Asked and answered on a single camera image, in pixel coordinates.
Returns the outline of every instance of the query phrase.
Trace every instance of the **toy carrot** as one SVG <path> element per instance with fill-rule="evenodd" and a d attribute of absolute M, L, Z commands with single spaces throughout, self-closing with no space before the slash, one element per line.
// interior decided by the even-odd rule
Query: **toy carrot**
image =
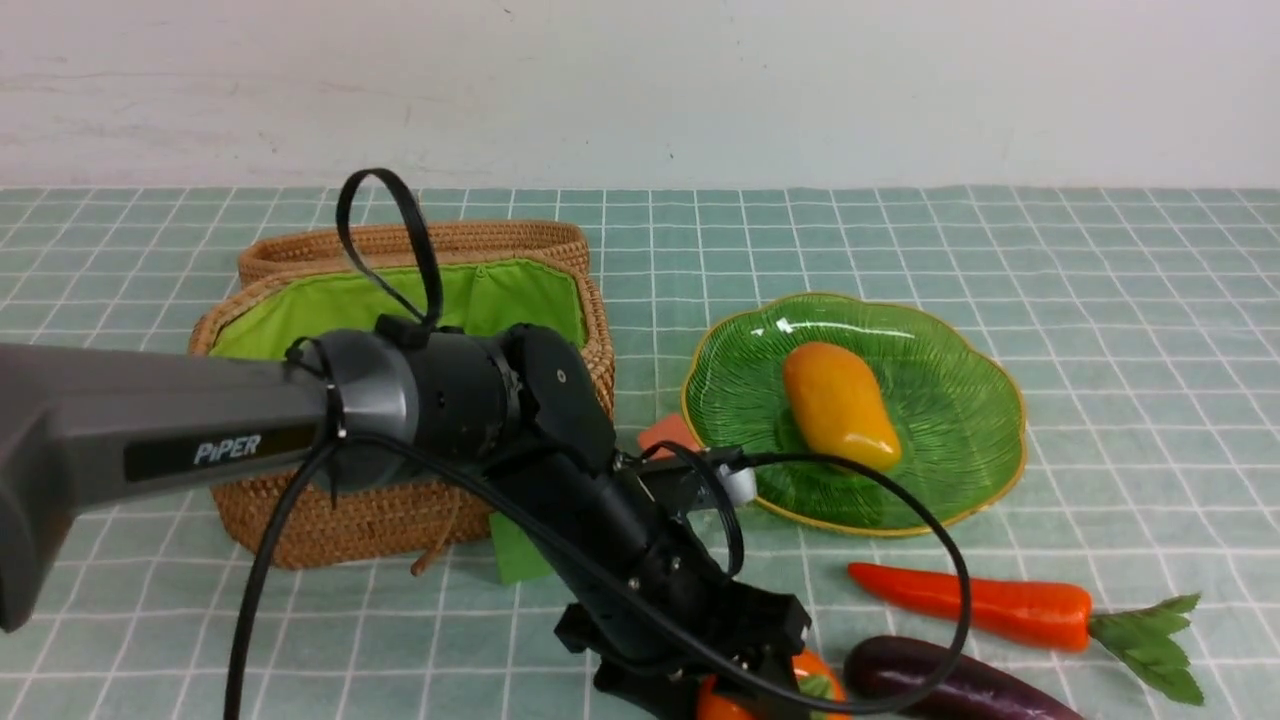
<path fill-rule="evenodd" d="M 955 575 L 851 562 L 849 575 L 873 596 L 901 607 L 959 620 Z M 1123 612 L 1093 612 L 1093 597 L 1068 583 L 970 579 L 973 626 L 1006 639 L 1062 652 L 1084 652 L 1091 641 L 1124 662 L 1139 679 L 1175 702 L 1204 705 L 1190 660 L 1170 635 L 1190 625 L 1185 618 L 1199 593 Z"/>

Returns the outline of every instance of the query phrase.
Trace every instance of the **robotic arm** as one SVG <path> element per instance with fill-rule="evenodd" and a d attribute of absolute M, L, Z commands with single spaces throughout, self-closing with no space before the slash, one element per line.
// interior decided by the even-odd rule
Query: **robotic arm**
<path fill-rule="evenodd" d="M 344 188 L 347 210 L 362 173 Z M 379 177 L 417 238 L 411 195 L 403 199 L 394 176 Z M 339 200 L 339 236 L 367 272 L 349 246 L 346 217 Z M 415 251 L 430 299 L 435 265 L 425 224 L 420 234 Z M 324 447 L 332 452 L 314 482 L 335 496 L 421 479 L 425 468 L 520 524 L 577 600 L 556 629 L 566 650 L 595 652 L 596 689 L 659 720 L 694 720 L 709 675 L 718 678 L 717 693 L 756 720 L 892 712 L 932 691 L 925 684 L 861 705 L 801 696 L 791 659 L 804 648 L 809 615 L 794 596 L 733 579 L 740 534 L 731 533 L 726 571 L 686 521 L 714 507 L 736 530 L 732 506 L 754 498 L 751 468 L 764 461 L 737 448 L 668 460 L 621 452 L 580 354 L 547 328 L 475 337 L 384 315 L 372 332 L 340 329 L 298 343 L 285 361 L 0 345 L 0 397 L 6 633 L 31 618 L 81 512 L 307 466 Z M 963 571 L 959 551 L 934 529 Z M 968 630 L 968 583 L 963 592 L 956 657 Z"/>

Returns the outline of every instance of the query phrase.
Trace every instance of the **orange toy vegetable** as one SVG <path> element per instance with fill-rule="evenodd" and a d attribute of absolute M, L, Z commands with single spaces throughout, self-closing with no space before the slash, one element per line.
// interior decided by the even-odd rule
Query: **orange toy vegetable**
<path fill-rule="evenodd" d="M 960 580 L 946 573 L 851 562 L 849 575 L 873 596 L 920 615 L 960 619 Z M 1143 610 L 1094 614 L 1093 597 L 1078 585 L 970 579 L 973 626 L 1006 639 L 1062 652 L 1098 641 L 1148 685 L 1175 702 L 1203 705 L 1190 661 L 1170 635 L 1185 629 L 1199 594 L 1179 596 Z"/>
<path fill-rule="evenodd" d="M 643 430 L 636 437 L 636 441 L 640 443 L 640 450 L 648 450 L 664 439 L 685 446 L 692 451 L 701 450 L 699 442 L 694 439 L 694 433 L 689 432 L 689 424 L 685 423 L 685 418 L 680 413 L 667 415 L 653 425 L 649 425 L 649 429 Z M 671 451 L 666 447 L 659 448 L 653 454 L 654 460 L 671 456 Z"/>
<path fill-rule="evenodd" d="M 782 364 L 791 414 L 814 452 L 837 455 L 887 473 L 902 460 L 879 383 L 849 350 L 806 342 Z"/>
<path fill-rule="evenodd" d="M 805 648 L 800 655 L 791 659 L 795 667 L 796 682 L 800 692 L 827 700 L 844 702 L 847 700 L 845 688 L 840 684 L 840 678 L 831 671 L 831 667 L 820 657 Z M 768 717 L 754 717 L 746 710 L 727 697 L 721 697 L 716 689 L 716 678 L 707 678 L 698 691 L 698 720 L 768 720 Z M 813 712 L 813 720 L 845 720 L 847 715 L 827 715 Z"/>

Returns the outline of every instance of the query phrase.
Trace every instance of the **yellow mango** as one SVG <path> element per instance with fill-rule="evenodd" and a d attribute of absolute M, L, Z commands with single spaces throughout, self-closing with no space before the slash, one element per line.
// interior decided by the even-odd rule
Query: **yellow mango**
<path fill-rule="evenodd" d="M 806 342 L 782 364 L 791 414 L 809 450 L 887 473 L 902 460 L 876 374 L 861 357 L 826 342 Z"/>

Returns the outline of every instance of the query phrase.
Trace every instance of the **gray arm segment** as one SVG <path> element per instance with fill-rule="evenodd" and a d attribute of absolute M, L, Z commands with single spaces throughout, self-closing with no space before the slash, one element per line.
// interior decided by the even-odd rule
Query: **gray arm segment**
<path fill-rule="evenodd" d="M 325 384 L 283 363 L 0 345 L 0 629 L 27 621 L 74 518 L 296 465 Z"/>

